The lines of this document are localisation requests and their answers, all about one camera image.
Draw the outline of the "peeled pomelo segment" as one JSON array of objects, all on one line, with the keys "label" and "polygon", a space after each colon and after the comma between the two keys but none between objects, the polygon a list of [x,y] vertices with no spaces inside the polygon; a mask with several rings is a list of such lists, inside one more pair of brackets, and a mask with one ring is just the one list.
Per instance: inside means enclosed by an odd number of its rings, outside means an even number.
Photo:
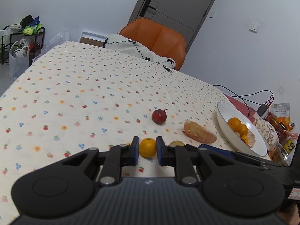
[{"label": "peeled pomelo segment", "polygon": [[248,138],[248,144],[247,145],[250,148],[253,148],[255,146],[256,139],[255,139],[255,135],[250,130],[248,131],[247,138]]}]

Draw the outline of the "small yellow citrus front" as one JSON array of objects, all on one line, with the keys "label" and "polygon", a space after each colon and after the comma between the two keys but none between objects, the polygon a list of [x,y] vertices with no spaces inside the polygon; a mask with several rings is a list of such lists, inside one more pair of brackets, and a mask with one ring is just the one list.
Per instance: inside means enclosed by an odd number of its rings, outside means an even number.
[{"label": "small yellow citrus front", "polygon": [[249,129],[245,124],[242,123],[240,125],[240,128],[239,128],[238,132],[239,132],[240,136],[247,136],[248,132],[249,132]]}]

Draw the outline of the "small yellow citrus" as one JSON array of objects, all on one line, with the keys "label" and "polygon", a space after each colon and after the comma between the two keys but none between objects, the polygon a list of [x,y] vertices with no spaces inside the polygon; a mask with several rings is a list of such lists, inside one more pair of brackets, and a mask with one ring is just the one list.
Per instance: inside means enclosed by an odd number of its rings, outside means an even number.
[{"label": "small yellow citrus", "polygon": [[139,153],[145,158],[152,158],[156,155],[156,141],[153,138],[145,138],[140,142]]},{"label": "small yellow citrus", "polygon": [[240,136],[247,136],[248,132],[249,132],[249,129],[245,124],[242,123],[240,125],[240,128],[239,128],[238,132],[239,132]]}]

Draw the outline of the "large orange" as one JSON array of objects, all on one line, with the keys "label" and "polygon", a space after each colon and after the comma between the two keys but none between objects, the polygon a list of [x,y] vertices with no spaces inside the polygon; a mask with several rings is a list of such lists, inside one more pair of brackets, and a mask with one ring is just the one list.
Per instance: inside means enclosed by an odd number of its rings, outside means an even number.
[{"label": "large orange", "polygon": [[241,125],[241,121],[236,118],[236,117],[232,117],[227,121],[227,124],[229,125],[229,127],[234,131],[234,132],[238,132],[240,125]]}]

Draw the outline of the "orange sweet potato piece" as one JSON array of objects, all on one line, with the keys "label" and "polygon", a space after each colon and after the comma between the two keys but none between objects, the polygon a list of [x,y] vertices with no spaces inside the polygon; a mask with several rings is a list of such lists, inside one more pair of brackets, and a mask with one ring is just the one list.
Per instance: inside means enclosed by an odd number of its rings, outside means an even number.
[{"label": "orange sweet potato piece", "polygon": [[185,121],[183,132],[201,144],[213,144],[217,140],[215,133],[190,120]]}]

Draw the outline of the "red hawthorn fruit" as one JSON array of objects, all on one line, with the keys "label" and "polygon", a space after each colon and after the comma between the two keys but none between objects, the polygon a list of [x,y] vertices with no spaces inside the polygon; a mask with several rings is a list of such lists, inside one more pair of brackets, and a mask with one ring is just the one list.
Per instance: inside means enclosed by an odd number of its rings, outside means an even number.
[{"label": "red hawthorn fruit", "polygon": [[156,109],[151,116],[152,121],[158,125],[164,124],[167,120],[167,110],[168,109]]}]

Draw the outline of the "small orange in bowl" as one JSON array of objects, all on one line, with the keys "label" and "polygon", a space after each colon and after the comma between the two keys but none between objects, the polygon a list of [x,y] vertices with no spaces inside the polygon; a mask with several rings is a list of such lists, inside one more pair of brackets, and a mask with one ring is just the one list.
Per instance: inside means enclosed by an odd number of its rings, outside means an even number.
[{"label": "small orange in bowl", "polygon": [[246,135],[241,136],[241,140],[244,142],[244,144],[248,145],[248,143],[249,143],[248,136],[246,136]]}]

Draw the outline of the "metal tin can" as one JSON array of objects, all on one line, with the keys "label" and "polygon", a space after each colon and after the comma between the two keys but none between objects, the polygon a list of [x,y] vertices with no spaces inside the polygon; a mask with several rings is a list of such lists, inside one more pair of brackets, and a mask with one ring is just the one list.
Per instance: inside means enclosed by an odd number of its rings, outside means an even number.
[{"label": "metal tin can", "polygon": [[275,163],[279,163],[282,166],[289,167],[291,165],[292,159],[283,146],[277,142],[269,151],[269,157]]}]

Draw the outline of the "white bowl blue rim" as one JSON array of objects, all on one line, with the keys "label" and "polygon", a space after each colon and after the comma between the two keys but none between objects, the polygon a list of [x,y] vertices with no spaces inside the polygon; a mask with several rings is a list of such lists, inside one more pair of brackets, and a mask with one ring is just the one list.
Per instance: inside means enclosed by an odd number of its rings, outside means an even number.
[{"label": "white bowl blue rim", "polygon": [[234,106],[219,102],[217,121],[221,133],[234,149],[258,157],[267,155],[266,144],[257,128]]}]

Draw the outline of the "red table mat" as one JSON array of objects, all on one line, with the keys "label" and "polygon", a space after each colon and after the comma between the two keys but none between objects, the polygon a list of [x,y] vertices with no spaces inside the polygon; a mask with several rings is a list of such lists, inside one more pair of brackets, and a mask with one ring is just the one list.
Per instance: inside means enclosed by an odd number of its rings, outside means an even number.
[{"label": "red table mat", "polygon": [[259,118],[259,115],[256,113],[256,111],[252,107],[247,107],[244,103],[242,103],[239,100],[236,100],[235,98],[225,95],[227,99],[240,111],[243,113],[244,116],[246,116],[251,122],[254,122],[257,118]]}]

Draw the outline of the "black power adapter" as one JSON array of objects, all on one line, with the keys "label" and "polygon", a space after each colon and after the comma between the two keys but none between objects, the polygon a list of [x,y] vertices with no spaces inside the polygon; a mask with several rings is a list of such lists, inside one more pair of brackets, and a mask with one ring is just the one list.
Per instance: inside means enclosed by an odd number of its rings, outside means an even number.
[{"label": "black power adapter", "polygon": [[265,104],[261,104],[259,108],[256,110],[256,113],[260,118],[265,119],[269,113],[269,108]]}]

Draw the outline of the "snack packet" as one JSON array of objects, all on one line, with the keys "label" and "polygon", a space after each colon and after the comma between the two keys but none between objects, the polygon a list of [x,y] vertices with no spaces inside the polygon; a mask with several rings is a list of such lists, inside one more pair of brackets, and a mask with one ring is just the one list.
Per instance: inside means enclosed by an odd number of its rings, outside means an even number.
[{"label": "snack packet", "polygon": [[271,114],[278,121],[282,123],[287,131],[292,129],[290,121],[290,104],[289,103],[278,103],[271,105]]}]

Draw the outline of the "floral dotted tablecloth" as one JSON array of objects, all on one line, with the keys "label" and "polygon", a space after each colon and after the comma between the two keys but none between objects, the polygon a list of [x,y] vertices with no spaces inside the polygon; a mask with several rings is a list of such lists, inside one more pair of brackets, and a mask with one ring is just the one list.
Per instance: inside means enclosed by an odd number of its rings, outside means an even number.
[{"label": "floral dotted tablecloth", "polygon": [[[90,147],[108,151],[134,136],[198,146],[183,133],[191,120],[216,134],[214,147],[231,149],[219,102],[228,99],[218,88],[179,71],[82,43],[54,47],[1,96],[1,224],[18,216],[19,177]],[[156,109],[168,109],[162,125],[152,121]]]}]

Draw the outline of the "orange leather chair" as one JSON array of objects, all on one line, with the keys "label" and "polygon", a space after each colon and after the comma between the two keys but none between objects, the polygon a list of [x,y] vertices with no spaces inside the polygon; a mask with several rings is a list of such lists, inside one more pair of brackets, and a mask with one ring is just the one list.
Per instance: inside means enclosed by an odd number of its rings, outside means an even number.
[{"label": "orange leather chair", "polygon": [[180,33],[150,19],[139,18],[125,26],[119,34],[141,43],[159,56],[173,59],[175,69],[181,69],[186,57],[186,41]]}]

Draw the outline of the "white plastic bag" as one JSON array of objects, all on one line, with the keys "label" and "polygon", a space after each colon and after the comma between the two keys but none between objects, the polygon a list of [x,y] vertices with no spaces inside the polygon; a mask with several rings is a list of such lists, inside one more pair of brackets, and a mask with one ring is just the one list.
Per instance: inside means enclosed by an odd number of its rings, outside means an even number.
[{"label": "white plastic bag", "polygon": [[9,50],[9,77],[17,79],[29,67],[29,46],[16,41]]}]

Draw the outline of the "black metal shelf rack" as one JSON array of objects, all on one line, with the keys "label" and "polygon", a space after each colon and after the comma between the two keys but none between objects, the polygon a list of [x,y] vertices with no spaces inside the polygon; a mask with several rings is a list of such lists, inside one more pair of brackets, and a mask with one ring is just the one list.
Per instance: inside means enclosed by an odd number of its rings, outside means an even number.
[{"label": "black metal shelf rack", "polygon": [[1,30],[1,64],[9,64],[9,50],[19,44],[28,47],[29,65],[33,59],[41,53],[44,45],[45,28],[42,24],[33,27],[33,32],[29,28],[14,28],[12,25],[6,26]]}]

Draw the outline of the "clear plastic bag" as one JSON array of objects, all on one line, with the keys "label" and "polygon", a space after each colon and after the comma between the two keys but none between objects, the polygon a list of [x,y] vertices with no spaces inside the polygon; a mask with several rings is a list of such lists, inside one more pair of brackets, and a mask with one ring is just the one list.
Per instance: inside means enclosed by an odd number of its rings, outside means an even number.
[{"label": "clear plastic bag", "polygon": [[66,29],[62,29],[58,34],[56,34],[52,39],[50,39],[48,43],[46,43],[43,46],[41,53],[33,59],[33,62],[39,59],[42,55],[46,54],[52,48],[61,45],[68,40],[69,40],[68,31]]}]

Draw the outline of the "framed cork board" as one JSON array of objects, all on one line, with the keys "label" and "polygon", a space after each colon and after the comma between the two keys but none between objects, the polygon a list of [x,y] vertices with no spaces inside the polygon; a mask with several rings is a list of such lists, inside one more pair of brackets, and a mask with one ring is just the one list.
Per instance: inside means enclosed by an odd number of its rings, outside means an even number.
[{"label": "framed cork board", "polygon": [[91,33],[88,31],[82,31],[79,38],[79,42],[88,45],[102,47],[106,39],[107,36]]}]

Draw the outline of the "grey door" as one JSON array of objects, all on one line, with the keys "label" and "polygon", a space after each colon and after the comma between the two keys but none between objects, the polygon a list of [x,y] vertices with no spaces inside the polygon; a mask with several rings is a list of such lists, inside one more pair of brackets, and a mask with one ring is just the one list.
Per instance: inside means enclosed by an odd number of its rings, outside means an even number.
[{"label": "grey door", "polygon": [[[137,0],[129,22],[138,18],[146,0]],[[184,36],[188,51],[215,0],[151,0],[156,10],[147,9],[144,18],[164,25]]]}]

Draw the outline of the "white black pattern cushion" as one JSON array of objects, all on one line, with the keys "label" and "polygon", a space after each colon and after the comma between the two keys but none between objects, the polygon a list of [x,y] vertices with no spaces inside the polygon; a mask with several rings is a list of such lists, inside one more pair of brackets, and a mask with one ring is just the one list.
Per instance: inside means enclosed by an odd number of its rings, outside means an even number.
[{"label": "white black pattern cushion", "polygon": [[159,56],[141,43],[120,34],[110,34],[102,47],[148,60],[158,65],[164,65],[171,69],[176,67],[176,62],[172,58]]}]

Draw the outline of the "small white wall switch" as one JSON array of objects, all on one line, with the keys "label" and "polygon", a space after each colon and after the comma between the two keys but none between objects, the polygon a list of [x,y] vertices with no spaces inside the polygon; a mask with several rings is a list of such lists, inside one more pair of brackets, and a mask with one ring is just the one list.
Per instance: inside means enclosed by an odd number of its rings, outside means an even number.
[{"label": "small white wall switch", "polygon": [[211,18],[211,19],[213,19],[214,16],[215,16],[215,12],[210,12],[209,15],[208,15],[208,17]]}]

